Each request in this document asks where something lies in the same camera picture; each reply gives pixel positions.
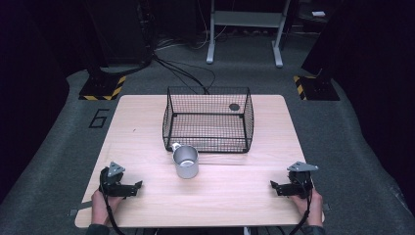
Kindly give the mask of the grey tape strip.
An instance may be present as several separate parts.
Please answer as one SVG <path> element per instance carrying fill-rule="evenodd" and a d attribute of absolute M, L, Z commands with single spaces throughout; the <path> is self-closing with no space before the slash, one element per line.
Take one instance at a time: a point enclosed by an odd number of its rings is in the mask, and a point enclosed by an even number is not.
<path fill-rule="evenodd" d="M 84 210 L 84 209 L 88 209 L 91 206 L 92 206 L 91 201 L 81 203 L 81 204 L 77 205 L 75 208 L 70 209 L 69 212 L 68 212 L 68 216 L 74 217 L 78 214 L 79 211 Z"/>

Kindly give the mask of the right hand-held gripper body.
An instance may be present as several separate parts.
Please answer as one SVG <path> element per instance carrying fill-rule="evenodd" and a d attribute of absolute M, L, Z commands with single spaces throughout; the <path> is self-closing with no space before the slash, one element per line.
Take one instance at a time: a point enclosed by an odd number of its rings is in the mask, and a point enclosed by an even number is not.
<path fill-rule="evenodd" d="M 290 196 L 300 196 L 302 199 L 307 198 L 313 188 L 311 173 L 318 170 L 319 167 L 313 164 L 296 162 L 288 167 L 290 179 Z"/>

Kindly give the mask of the white metal stand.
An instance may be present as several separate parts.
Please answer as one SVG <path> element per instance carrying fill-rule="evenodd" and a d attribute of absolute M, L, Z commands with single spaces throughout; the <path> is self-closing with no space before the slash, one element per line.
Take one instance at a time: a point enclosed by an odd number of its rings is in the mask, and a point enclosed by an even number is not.
<path fill-rule="evenodd" d="M 215 28 L 218 25 L 224 26 L 248 26 L 276 28 L 276 38 L 271 42 L 275 66 L 283 67 L 280 42 L 288 16 L 291 0 L 284 0 L 284 8 L 281 13 L 260 13 L 260 12 L 234 12 L 218 11 L 215 9 L 215 0 L 210 0 L 210 21 L 209 21 L 209 44 L 207 49 L 206 62 L 210 65 L 214 61 L 215 50 Z"/>

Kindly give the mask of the person's left hand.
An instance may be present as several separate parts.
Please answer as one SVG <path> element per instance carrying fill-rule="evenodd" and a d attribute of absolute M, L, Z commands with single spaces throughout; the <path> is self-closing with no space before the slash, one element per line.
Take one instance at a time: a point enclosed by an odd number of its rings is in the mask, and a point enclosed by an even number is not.
<path fill-rule="evenodd" d="M 109 221 L 109 213 L 107 206 L 110 206 L 114 212 L 118 205 L 122 202 L 122 197 L 109 197 L 107 200 L 104 199 L 104 195 L 96 190 L 91 196 L 92 200 L 92 215 L 91 223 L 106 225 Z"/>

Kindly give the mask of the person's right hand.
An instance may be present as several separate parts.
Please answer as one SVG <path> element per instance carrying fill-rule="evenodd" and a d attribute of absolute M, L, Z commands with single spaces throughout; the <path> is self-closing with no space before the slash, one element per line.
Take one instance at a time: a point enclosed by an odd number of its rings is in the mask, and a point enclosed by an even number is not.
<path fill-rule="evenodd" d="M 290 196 L 290 199 L 297 206 L 300 214 L 309 212 L 306 224 L 310 226 L 323 226 L 323 197 L 313 189 L 311 191 L 311 201 L 302 199 L 300 196 Z"/>

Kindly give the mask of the silver metal cup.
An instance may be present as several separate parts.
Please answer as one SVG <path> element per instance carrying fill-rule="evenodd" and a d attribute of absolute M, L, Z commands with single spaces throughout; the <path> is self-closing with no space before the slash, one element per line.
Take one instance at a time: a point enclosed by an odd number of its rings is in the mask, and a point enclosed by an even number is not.
<path fill-rule="evenodd" d="M 176 173 L 183 179 L 191 179 L 199 172 L 199 153 L 189 145 L 172 144 L 172 160 Z"/>

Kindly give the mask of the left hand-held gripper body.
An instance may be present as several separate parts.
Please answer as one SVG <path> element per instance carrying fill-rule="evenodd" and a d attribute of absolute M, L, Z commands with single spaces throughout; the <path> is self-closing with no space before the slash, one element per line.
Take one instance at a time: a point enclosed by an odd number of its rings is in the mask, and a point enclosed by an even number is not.
<path fill-rule="evenodd" d="M 115 162 L 105 166 L 100 172 L 99 191 L 110 197 L 124 197 L 123 186 L 120 183 L 125 168 Z"/>

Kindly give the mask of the black yellow striped base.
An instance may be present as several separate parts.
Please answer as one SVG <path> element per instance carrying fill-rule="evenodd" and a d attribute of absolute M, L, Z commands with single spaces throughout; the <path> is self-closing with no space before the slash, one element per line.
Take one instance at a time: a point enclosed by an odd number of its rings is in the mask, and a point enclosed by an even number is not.
<path fill-rule="evenodd" d="M 114 100 L 121 91 L 125 76 L 110 76 L 101 81 L 89 77 L 81 88 L 78 99 L 88 101 Z"/>
<path fill-rule="evenodd" d="M 315 76 L 294 77 L 300 98 L 304 101 L 339 101 L 340 97 L 330 81 Z"/>

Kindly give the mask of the dark cabinet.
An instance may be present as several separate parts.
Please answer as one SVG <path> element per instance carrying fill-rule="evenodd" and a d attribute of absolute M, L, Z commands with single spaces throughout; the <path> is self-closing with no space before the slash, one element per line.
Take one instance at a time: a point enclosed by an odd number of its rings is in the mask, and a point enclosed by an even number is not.
<path fill-rule="evenodd" d="M 146 67 L 153 54 L 148 0 L 85 0 L 108 65 Z"/>

